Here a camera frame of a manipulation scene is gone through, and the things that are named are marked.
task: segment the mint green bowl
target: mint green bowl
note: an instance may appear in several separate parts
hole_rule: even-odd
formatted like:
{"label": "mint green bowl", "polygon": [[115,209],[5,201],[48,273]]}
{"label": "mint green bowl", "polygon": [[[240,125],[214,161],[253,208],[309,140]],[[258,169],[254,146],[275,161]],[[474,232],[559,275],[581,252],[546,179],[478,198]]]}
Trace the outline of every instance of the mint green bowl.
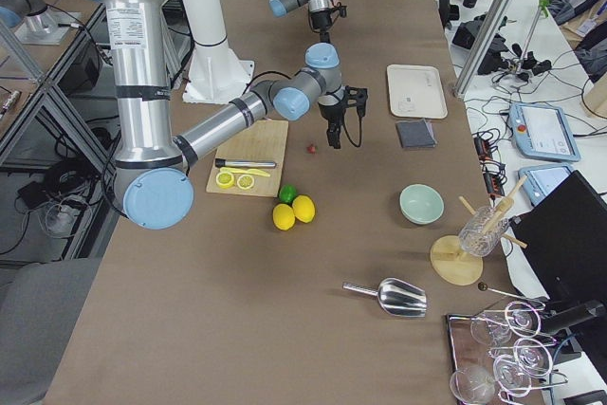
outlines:
{"label": "mint green bowl", "polygon": [[413,223],[428,225],[440,218],[445,210],[445,203],[432,187],[413,184],[400,193],[400,210]]}

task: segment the computer monitor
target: computer monitor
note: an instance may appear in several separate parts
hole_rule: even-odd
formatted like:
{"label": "computer monitor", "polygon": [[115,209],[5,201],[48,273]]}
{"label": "computer monitor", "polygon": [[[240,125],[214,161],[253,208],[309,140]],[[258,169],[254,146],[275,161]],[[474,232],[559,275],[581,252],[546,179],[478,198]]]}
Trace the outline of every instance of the computer monitor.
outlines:
{"label": "computer monitor", "polygon": [[[550,301],[607,305],[607,204],[579,171],[513,223],[524,256]],[[607,381],[607,319],[573,326],[581,348]]]}

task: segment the white tray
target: white tray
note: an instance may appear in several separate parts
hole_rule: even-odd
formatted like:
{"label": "white tray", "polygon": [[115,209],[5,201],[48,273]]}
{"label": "white tray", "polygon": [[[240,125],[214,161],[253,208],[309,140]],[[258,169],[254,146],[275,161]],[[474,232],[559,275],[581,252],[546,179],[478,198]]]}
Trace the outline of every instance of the white tray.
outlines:
{"label": "white tray", "polygon": [[390,111],[400,118],[443,119],[445,95],[433,66],[388,65]]}

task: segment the wooden cutting board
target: wooden cutting board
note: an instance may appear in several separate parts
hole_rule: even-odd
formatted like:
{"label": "wooden cutting board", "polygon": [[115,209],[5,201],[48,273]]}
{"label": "wooden cutting board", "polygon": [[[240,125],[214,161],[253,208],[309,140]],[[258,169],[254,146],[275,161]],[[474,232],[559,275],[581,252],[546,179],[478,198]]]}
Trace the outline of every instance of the wooden cutting board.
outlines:
{"label": "wooden cutting board", "polygon": [[264,169],[270,173],[270,177],[254,175],[255,185],[250,190],[240,190],[236,185],[220,189],[215,183],[219,168],[213,166],[207,182],[207,192],[271,197],[278,195],[285,160],[287,130],[288,121],[286,120],[259,120],[247,130],[243,130],[224,142],[217,148],[216,158],[273,160],[277,166],[273,169]]}

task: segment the scoop handle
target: scoop handle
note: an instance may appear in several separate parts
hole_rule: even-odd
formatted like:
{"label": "scoop handle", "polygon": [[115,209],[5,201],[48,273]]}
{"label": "scoop handle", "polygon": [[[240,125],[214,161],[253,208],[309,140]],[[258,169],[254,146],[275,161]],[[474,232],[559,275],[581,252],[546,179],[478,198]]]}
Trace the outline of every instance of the scoop handle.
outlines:
{"label": "scoop handle", "polygon": [[366,286],[360,286],[355,284],[350,284],[348,282],[344,282],[342,285],[343,289],[349,289],[350,291],[356,291],[357,293],[366,294],[368,296],[377,297],[377,290],[372,288],[367,288]]}

